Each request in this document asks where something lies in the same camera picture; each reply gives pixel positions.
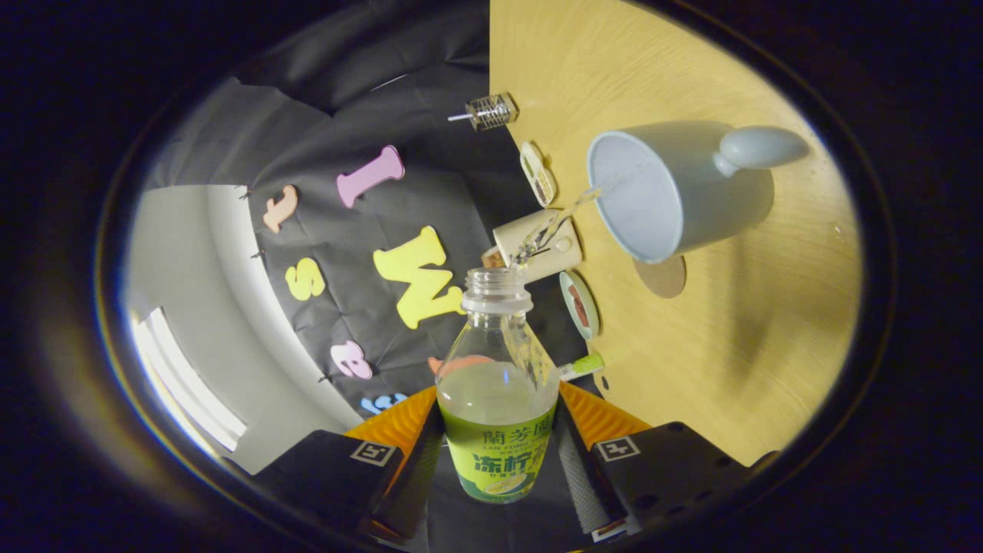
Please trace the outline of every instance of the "bottle label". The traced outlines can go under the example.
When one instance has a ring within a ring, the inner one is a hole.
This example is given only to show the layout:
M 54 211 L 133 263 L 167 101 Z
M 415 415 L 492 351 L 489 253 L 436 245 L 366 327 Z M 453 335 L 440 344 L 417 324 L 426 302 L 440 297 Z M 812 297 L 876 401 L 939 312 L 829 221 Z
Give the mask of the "bottle label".
M 543 465 L 552 428 L 553 404 L 546 413 L 519 424 L 478 424 L 441 407 L 447 444 L 464 491 L 490 503 L 509 503 L 533 487 Z

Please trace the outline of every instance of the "white wall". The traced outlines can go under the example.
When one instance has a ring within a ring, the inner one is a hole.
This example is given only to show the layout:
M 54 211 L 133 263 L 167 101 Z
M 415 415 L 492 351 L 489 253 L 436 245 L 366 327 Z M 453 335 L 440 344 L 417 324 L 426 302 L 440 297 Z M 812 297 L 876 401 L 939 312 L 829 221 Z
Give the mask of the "white wall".
M 247 425 L 234 453 L 256 473 L 316 429 L 344 432 L 361 417 L 321 376 L 280 309 L 260 259 L 244 188 L 149 190 L 128 260 L 133 320 L 163 307 L 191 365 Z

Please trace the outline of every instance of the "yellow letter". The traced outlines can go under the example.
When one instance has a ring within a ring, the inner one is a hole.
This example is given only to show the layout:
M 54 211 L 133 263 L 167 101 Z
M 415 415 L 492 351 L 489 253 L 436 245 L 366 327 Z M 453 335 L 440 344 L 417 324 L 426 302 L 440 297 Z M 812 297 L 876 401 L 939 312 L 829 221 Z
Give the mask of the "yellow letter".
M 324 278 L 318 264 L 309 257 L 297 262 L 297 268 L 287 269 L 286 277 L 290 293 L 301 301 L 311 299 L 312 295 L 320 296 L 324 291 Z
M 447 293 L 435 297 L 450 282 L 451 272 L 421 269 L 424 265 L 443 265 L 447 261 L 447 255 L 443 253 L 443 246 L 432 226 L 423 227 L 420 236 L 402 246 L 388 252 L 376 250 L 373 261 L 376 262 L 378 273 L 386 280 L 410 283 L 410 287 L 396 303 L 396 312 L 407 327 L 416 329 L 422 319 L 442 313 L 455 312 L 464 315 L 461 310 L 461 288 L 451 286 L 447 288 Z

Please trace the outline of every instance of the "yellow table surface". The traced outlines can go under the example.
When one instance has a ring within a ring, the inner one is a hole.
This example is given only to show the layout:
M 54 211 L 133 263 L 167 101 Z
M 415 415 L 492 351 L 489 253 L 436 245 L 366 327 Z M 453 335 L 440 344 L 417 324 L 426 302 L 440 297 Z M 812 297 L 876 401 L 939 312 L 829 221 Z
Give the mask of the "yellow table surface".
M 713 120 L 809 143 L 807 158 L 773 170 L 764 222 L 685 255 L 672 299 L 644 286 L 595 207 L 574 217 L 576 271 L 601 315 L 588 346 L 607 363 L 596 373 L 605 398 L 653 425 L 683 421 L 743 464 L 787 445 L 841 369 L 862 279 L 849 196 L 802 116 L 708 41 L 614 0 L 491 0 L 490 89 L 519 107 L 516 143 L 546 157 L 551 207 L 588 188 L 587 147 L 606 130 Z

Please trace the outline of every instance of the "round coaster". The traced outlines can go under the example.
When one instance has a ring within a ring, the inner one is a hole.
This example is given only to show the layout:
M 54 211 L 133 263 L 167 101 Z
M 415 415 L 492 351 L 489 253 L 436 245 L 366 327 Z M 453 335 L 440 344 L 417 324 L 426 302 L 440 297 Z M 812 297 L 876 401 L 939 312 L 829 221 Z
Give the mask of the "round coaster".
M 638 273 L 645 287 L 652 293 L 664 298 L 682 293 L 682 288 L 686 285 L 686 261 L 682 256 L 671 257 L 653 265 L 637 259 L 634 262 L 635 273 Z

